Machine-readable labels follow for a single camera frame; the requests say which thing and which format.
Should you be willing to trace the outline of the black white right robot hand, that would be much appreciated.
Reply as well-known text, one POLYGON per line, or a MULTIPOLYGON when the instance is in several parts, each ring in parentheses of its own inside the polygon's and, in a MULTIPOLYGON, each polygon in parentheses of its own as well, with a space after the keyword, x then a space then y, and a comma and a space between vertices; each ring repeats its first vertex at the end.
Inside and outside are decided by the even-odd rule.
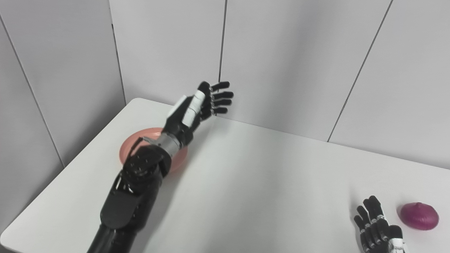
POLYGON ((374 195, 363 200, 356 210, 353 220, 363 253, 408 252, 401 227, 389 224, 381 203, 374 195))

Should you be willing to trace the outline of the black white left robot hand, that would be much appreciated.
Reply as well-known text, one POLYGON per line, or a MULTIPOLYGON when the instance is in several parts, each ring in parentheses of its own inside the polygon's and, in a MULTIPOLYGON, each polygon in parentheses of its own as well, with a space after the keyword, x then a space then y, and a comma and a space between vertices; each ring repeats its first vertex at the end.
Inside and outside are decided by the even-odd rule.
POLYGON ((217 114, 226 114, 234 93, 228 91, 230 82, 210 85, 201 82, 191 96, 183 96, 169 112, 162 133, 174 137, 183 148, 193 140, 193 133, 201 122, 217 114))

